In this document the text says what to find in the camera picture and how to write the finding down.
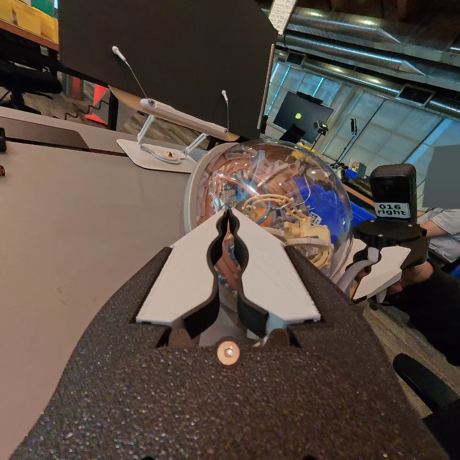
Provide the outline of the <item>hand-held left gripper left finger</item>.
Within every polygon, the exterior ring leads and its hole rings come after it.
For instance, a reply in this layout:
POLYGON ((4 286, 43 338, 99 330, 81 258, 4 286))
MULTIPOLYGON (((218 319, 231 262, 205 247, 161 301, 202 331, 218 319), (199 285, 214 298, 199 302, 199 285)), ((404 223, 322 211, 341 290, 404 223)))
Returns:
POLYGON ((228 220, 228 211, 221 210, 169 247, 137 323, 179 326, 195 339, 216 321, 220 300, 215 265, 223 254, 228 220))

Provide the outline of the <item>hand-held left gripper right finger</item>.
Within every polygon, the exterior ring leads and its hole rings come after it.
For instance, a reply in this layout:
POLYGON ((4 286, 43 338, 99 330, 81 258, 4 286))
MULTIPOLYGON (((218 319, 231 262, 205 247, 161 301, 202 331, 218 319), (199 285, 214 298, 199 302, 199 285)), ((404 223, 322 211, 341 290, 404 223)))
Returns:
POLYGON ((246 329, 264 338, 275 329, 321 321, 285 244, 238 210, 229 210, 229 229, 240 267, 237 313, 246 329))

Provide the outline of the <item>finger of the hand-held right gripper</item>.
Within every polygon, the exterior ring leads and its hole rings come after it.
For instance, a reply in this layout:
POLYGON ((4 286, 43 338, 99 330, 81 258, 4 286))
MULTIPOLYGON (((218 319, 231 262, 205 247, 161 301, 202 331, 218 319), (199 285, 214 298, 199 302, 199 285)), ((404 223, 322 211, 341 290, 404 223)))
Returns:
POLYGON ((353 300, 377 296, 383 299, 388 287, 402 277, 401 266, 411 249, 401 246, 385 247, 380 250, 381 259, 371 266, 370 273, 364 276, 353 295, 353 300))
POLYGON ((360 239, 353 239, 350 254, 345 263, 346 279, 362 279, 371 272, 371 267, 379 262, 379 250, 370 247, 360 239))

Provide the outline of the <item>clear plastic maze ball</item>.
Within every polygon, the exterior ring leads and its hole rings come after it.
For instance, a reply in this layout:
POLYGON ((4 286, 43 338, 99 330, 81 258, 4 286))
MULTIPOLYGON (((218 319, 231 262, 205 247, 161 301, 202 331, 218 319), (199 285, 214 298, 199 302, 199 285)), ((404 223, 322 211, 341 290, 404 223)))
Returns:
POLYGON ((316 154, 279 140, 214 147, 188 181, 185 232, 226 208, 299 250, 339 284, 352 249, 351 203, 342 182, 316 154))

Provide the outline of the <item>person's right forearm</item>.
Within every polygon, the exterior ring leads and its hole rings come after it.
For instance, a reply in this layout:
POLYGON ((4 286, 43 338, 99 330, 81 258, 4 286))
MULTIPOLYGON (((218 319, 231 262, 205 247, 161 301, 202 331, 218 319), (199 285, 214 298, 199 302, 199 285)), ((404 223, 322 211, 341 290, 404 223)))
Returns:
POLYGON ((434 265, 417 294, 387 296, 411 324, 454 366, 460 365, 460 282, 434 265))

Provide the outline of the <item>person's right hand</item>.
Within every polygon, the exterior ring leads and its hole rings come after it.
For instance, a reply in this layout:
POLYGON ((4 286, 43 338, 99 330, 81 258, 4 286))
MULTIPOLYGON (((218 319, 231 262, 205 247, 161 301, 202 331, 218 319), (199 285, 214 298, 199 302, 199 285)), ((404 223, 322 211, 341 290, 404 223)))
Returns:
POLYGON ((417 294, 420 285, 428 281, 434 273, 434 266, 430 261, 407 268, 401 278, 387 289, 387 296, 417 294))

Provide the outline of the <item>blue plastic bin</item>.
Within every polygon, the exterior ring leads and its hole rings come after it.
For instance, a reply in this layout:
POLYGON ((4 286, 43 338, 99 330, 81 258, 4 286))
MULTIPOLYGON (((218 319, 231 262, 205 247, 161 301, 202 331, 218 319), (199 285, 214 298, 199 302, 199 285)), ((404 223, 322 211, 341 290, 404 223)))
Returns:
POLYGON ((348 219, 350 221, 350 229, 353 232, 354 227, 360 222, 367 220, 375 220, 376 216, 365 208, 360 207, 359 205, 350 202, 351 217, 348 219))

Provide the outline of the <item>white folding board stand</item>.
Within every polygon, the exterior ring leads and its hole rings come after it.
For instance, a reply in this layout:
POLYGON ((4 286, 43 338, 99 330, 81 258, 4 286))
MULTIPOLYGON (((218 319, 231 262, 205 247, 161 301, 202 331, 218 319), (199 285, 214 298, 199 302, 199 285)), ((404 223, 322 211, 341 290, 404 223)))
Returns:
POLYGON ((118 47, 112 46, 112 52, 128 66, 144 98, 139 99, 136 96, 129 95, 115 88, 111 90, 119 100, 121 100, 121 97, 127 96, 126 105, 139 106, 142 112, 148 114, 147 120, 137 134, 136 141, 125 139, 117 141, 118 146, 121 147, 135 165, 148 170, 191 174, 196 166, 196 161, 190 154, 206 137, 212 136, 227 141, 234 141, 239 138, 238 135, 231 133, 229 130, 229 99, 225 90, 222 90, 221 94, 227 107, 227 125, 219 126, 180 112, 167 104, 147 97, 129 62, 118 47), (147 144, 144 141, 147 130, 157 118, 199 131, 200 135, 189 146, 179 149, 147 144))

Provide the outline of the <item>black standing monitor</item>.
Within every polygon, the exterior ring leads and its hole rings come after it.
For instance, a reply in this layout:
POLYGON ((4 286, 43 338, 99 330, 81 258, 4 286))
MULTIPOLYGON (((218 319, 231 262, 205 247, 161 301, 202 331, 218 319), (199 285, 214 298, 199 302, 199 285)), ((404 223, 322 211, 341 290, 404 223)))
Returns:
POLYGON ((273 124, 287 130, 292 124, 304 131, 302 141, 312 144, 318 136, 317 121, 328 123, 333 108, 318 104, 313 98, 305 98, 294 92, 287 92, 273 120, 273 124))

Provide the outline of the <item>silver ceiling ducts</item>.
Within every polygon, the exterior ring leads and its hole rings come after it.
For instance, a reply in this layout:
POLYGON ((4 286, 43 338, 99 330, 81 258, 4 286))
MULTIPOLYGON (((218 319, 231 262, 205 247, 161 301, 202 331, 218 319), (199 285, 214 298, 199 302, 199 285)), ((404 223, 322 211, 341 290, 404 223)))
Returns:
POLYGON ((414 22, 297 7, 278 47, 459 103, 459 8, 414 22))

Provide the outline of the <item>black backdrop board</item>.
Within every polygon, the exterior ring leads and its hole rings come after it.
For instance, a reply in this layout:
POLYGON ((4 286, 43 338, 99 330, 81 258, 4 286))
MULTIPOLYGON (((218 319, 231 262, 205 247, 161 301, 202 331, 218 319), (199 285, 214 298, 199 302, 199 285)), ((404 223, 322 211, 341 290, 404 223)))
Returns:
POLYGON ((277 31, 255 1, 59 1, 67 68, 257 139, 277 31))

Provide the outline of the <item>white printed card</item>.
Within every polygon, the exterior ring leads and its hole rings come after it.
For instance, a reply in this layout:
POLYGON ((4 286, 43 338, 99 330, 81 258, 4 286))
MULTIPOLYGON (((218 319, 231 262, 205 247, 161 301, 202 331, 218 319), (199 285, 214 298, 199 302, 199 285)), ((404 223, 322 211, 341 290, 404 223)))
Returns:
POLYGON ((279 36, 283 35, 296 3, 297 0, 274 0, 272 2, 268 19, 279 36))

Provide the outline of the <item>black office chair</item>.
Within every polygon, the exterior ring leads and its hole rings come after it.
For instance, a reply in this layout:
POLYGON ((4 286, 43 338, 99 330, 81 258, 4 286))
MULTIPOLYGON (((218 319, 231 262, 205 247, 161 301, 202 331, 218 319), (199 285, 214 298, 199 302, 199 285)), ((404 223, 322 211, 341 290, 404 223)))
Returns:
POLYGON ((25 93, 52 99, 49 94, 60 94, 63 91, 61 82, 52 74, 17 66, 7 61, 0 62, 0 86, 10 94, 10 99, 7 101, 4 100, 5 95, 1 97, 2 107, 37 115, 41 115, 41 112, 26 106, 23 98, 25 93))

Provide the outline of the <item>yellow storage crates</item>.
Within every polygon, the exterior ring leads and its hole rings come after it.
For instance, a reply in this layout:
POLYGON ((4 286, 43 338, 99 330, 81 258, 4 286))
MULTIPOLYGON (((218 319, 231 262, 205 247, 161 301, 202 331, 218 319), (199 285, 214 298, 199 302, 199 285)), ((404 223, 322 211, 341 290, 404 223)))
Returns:
POLYGON ((43 46, 57 50, 58 20, 52 1, 2 0, 0 28, 43 46))

